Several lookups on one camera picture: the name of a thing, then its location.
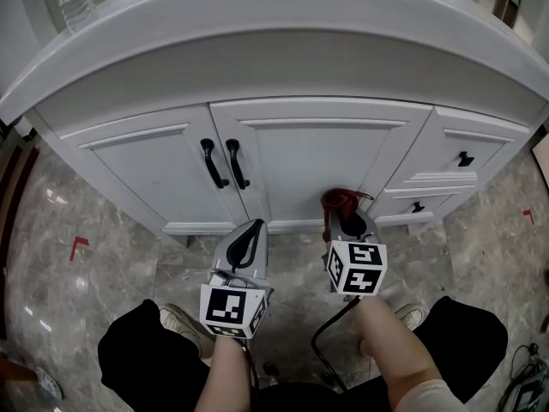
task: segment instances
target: human arm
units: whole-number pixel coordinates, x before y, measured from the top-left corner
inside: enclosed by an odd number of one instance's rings
[[[246,412],[250,410],[250,375],[237,341],[218,336],[206,385],[195,412]]]
[[[415,386],[442,379],[423,343],[382,299],[366,297],[356,311],[367,352],[376,361],[387,384],[393,410]]]

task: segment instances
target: red tape mark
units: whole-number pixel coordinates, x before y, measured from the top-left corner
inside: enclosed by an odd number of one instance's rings
[[[534,224],[534,216],[532,215],[532,211],[530,209],[523,210],[522,214],[524,216],[529,216],[530,215],[530,220],[531,220],[532,224]]]
[[[85,238],[75,237],[75,242],[72,244],[72,252],[70,253],[70,261],[75,259],[76,246],[79,244],[89,245],[89,241]]]

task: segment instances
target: cabinet drawer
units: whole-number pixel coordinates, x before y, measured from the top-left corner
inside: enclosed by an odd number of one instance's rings
[[[388,187],[474,185],[502,148],[527,134],[519,124],[437,106]]]
[[[378,226],[423,223],[433,220],[450,199],[460,199],[474,186],[441,188],[386,189],[370,207],[368,214]]]

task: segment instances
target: black drawer knob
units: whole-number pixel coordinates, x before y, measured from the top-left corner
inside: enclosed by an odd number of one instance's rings
[[[425,206],[421,206],[419,202],[415,202],[413,204],[413,211],[412,214],[417,214],[418,212],[421,212],[423,209],[425,209]]]
[[[467,156],[467,151],[462,151],[460,153],[460,157],[461,157],[462,161],[458,165],[459,167],[468,167],[474,161],[474,157],[468,157]]]

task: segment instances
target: black cabinet handle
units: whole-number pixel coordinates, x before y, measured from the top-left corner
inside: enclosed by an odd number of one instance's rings
[[[206,168],[208,169],[209,175],[212,176],[215,185],[218,188],[223,189],[223,186],[229,185],[229,180],[221,178],[220,174],[217,172],[214,161],[212,161],[212,151],[215,147],[214,141],[212,141],[212,139],[202,139],[200,144],[204,150],[204,161],[206,162]]]
[[[467,156],[467,151],[462,151],[460,157],[462,158],[462,161],[458,165],[459,167],[468,167],[474,161],[474,157]]]
[[[244,180],[244,175],[242,175],[242,170],[238,164],[237,153],[240,149],[240,143],[236,139],[229,139],[225,142],[226,148],[229,150],[229,155],[231,158],[231,168],[232,173],[234,174],[234,179],[237,181],[237,185],[240,189],[246,189],[246,186],[250,185],[249,180]]]
[[[417,214],[418,212],[421,212],[423,209],[425,209],[425,206],[421,206],[419,202],[415,202],[413,204],[413,211],[412,214]]]

